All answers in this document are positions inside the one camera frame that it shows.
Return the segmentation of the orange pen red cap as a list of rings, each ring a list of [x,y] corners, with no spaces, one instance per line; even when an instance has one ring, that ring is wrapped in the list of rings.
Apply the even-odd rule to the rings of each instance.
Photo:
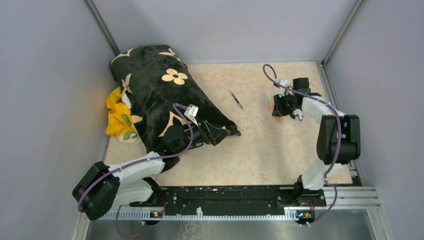
[[[275,106],[273,103],[271,103],[269,100],[267,101],[267,105],[269,108],[269,112],[271,113],[271,116],[280,123],[282,121],[281,116],[279,115],[278,111],[275,111]]]

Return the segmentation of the white marker black cap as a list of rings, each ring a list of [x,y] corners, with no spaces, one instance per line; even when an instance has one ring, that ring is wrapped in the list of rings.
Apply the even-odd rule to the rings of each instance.
[[[303,120],[303,111],[301,109],[295,109],[292,112],[292,118],[298,119],[301,122]]]

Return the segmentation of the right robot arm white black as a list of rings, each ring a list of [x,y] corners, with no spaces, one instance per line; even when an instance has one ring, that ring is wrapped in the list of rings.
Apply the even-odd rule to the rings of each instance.
[[[317,92],[312,92],[308,78],[295,78],[292,82],[278,79],[274,86],[272,116],[301,121],[308,114],[319,124],[316,141],[317,159],[299,176],[294,184],[293,200],[307,206],[318,195],[331,177],[342,166],[356,160],[361,154],[360,119],[335,109]]]

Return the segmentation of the black gel pen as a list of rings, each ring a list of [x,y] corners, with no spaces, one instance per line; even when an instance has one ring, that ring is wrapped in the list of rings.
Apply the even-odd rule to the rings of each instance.
[[[235,100],[235,102],[237,103],[238,107],[241,110],[244,110],[244,107],[242,106],[241,102],[238,100],[238,98],[236,97],[236,95],[232,91],[230,91],[230,94],[233,97],[233,99]]]

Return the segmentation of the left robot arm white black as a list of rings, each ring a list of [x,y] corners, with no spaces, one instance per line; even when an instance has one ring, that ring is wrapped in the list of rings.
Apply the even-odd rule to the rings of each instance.
[[[171,125],[160,137],[157,148],[145,156],[115,165],[94,163],[71,192],[77,210],[93,221],[122,205],[145,203],[154,207],[160,202],[162,190],[153,175],[173,168],[190,149],[216,146],[226,137],[240,135],[235,125],[219,126],[207,120],[194,125]]]

